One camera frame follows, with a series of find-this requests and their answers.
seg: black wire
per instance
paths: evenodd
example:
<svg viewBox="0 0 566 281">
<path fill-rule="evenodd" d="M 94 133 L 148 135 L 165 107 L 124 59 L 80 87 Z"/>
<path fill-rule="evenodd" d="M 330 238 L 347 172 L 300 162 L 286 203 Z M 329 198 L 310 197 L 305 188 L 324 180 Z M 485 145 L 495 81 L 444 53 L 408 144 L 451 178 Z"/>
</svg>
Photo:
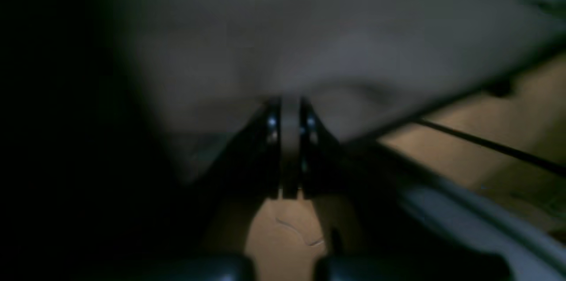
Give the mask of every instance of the black wire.
<svg viewBox="0 0 566 281">
<path fill-rule="evenodd" d="M 497 152 L 500 152 L 501 154 L 505 154 L 505 155 L 517 158 L 517 159 L 522 160 L 524 162 L 529 162 L 530 164 L 533 164 L 535 166 L 539 166 L 540 168 L 544 168 L 545 170 L 548 170 L 549 172 L 553 172 L 554 174 L 557 174 L 558 176 L 566 178 L 566 168 L 564 168 L 564 167 L 562 167 L 558 164 L 554 164 L 553 162 L 549 162 L 548 160 L 538 158 L 537 156 L 534 156 L 532 154 L 527 154 L 527 153 L 522 152 L 520 150 L 516 150 L 515 148 L 511 148 L 509 146 L 497 144 L 497 142 L 492 142 L 492 141 L 487 140 L 487 139 L 479 138 L 479 137 L 476 137 L 476 136 L 473 136 L 473 135 L 470 135 L 470 134 L 466 134 L 464 132 L 453 130 L 453 129 L 445 127 L 445 126 L 434 124 L 432 122 L 429 122 L 428 120 L 419 119 L 419 120 L 416 120 L 415 123 L 422 125 L 422 126 L 430 127 L 433 130 L 441 131 L 441 132 L 444 132 L 446 134 L 455 136 L 457 138 L 461 138 L 463 140 L 467 140 L 469 142 L 473 142 L 474 144 L 481 145 L 481 146 L 490 148 L 492 150 L 496 150 Z"/>
</svg>

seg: grey fabric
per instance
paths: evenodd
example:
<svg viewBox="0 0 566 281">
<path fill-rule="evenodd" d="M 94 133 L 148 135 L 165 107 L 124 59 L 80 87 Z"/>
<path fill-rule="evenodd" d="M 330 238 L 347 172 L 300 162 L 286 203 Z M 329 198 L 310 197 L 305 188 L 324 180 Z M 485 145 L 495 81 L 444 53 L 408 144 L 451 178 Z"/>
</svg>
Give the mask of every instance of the grey fabric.
<svg viewBox="0 0 566 281">
<path fill-rule="evenodd" d="M 233 132 L 309 95 L 358 136 L 500 75 L 564 32 L 526 0 L 115 0 L 116 39 L 170 132 Z"/>
</svg>

